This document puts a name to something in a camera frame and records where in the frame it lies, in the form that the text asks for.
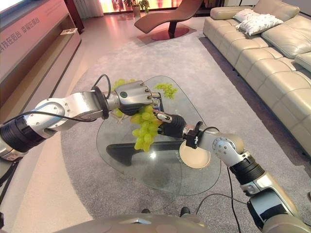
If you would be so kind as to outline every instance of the throw pillow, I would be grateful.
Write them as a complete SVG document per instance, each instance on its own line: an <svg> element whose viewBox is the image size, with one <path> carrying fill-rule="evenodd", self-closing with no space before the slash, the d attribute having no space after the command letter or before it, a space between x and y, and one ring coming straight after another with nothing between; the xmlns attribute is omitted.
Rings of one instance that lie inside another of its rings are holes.
<svg viewBox="0 0 311 233"><path fill-rule="evenodd" d="M248 35L255 35L268 30L276 25L284 23L282 20L270 14L253 16L237 25L239 30Z"/></svg>
<svg viewBox="0 0 311 233"><path fill-rule="evenodd" d="M250 17L253 17L253 16L259 16L260 14L254 12L253 10L251 9L244 9L240 12L237 12L233 18L235 18L237 21L239 22L243 22L244 20L246 19L249 19Z"/></svg>

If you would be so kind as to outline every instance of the gray carpet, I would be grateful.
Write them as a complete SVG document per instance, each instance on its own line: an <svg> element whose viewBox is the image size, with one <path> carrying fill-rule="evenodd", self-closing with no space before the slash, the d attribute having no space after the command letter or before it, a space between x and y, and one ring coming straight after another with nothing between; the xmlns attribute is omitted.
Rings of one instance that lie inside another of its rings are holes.
<svg viewBox="0 0 311 233"><path fill-rule="evenodd" d="M291 162L295 159L284 153L229 80L228 73L220 68L227 64L213 58L217 53L210 54L206 45L211 44L202 37L202 32L194 32L169 41L142 43L134 40L122 49L104 55L83 75L74 92L90 89L102 73L109 75L112 81L119 78L146 80L157 75L171 77L184 90L207 125L243 138L245 147L257 162L279 181L296 203L303 220L311 223L311 203L307 198L307 192L311 190L310 164L303 159L300 159L301 163ZM96 135L100 125L101 120L80 123L61 134L72 185L94 218L138 213L146 207L152 213L178 215L183 206L194 211L208 194L230 195L224 166L218 182L210 190L193 196L164 193L123 176L107 165L97 152ZM244 202L248 200L235 179L233 189L235 198ZM235 209L242 232L259 232L245 205L236 202ZM230 199L226 197L208 198L199 215L216 233L237 232Z"/></svg>

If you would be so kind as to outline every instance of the cream leather sofa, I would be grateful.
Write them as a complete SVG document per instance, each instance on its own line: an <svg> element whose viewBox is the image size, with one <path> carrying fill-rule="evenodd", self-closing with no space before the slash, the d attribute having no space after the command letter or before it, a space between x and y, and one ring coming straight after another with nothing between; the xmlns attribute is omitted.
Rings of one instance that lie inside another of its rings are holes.
<svg viewBox="0 0 311 233"><path fill-rule="evenodd" d="M232 18L245 8L213 8L203 33L311 156L311 20L298 7L259 0L255 12L284 23L247 38Z"/></svg>

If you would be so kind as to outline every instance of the glass table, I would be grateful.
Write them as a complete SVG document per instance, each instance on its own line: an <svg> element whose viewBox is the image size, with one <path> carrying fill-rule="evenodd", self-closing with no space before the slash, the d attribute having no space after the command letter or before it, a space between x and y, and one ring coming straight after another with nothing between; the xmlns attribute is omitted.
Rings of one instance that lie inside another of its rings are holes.
<svg viewBox="0 0 311 233"><path fill-rule="evenodd" d="M162 90L159 91L166 113L181 115L187 124L195 125L198 121L203 121L174 80L166 76L156 76L145 81L153 91L158 83L171 83L178 88L173 100L165 98ZM118 122L113 117L100 126L96 140L97 149L100 156L114 169L152 188L178 195L198 194L210 189L217 182L221 162L213 153L209 166L194 169L180 160L179 147L183 142L180 139L158 135L149 152L135 150L136 138L132 135L132 130L138 127L129 118Z"/></svg>

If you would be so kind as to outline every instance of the sofa armrest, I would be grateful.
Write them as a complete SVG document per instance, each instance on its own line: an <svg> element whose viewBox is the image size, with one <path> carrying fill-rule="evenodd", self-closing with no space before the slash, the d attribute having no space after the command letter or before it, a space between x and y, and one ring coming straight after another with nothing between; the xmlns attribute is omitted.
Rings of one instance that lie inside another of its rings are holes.
<svg viewBox="0 0 311 233"><path fill-rule="evenodd" d="M223 6L214 7L210 11L210 16L214 20L218 19L231 19L237 12L244 9L253 9L251 6Z"/></svg>
<svg viewBox="0 0 311 233"><path fill-rule="evenodd" d="M295 62L311 72L311 52L303 53L295 57Z"/></svg>

